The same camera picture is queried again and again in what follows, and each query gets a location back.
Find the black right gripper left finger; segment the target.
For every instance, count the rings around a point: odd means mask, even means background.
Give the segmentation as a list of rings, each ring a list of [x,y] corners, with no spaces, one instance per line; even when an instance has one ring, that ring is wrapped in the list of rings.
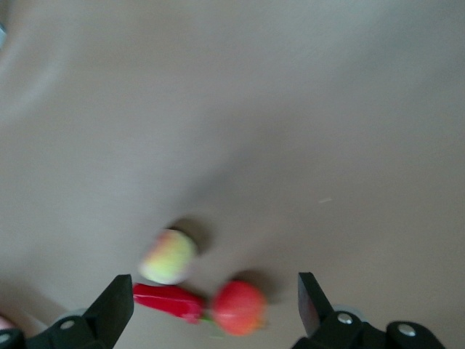
[[[113,348],[134,312],[132,278],[116,276],[81,315],[67,316],[27,340],[28,348]]]

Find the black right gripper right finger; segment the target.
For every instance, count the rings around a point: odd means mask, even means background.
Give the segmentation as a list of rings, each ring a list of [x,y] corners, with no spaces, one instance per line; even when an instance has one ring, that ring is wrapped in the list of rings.
[[[386,334],[351,310],[336,310],[313,273],[298,275],[298,309],[306,335],[295,349],[385,348]]]

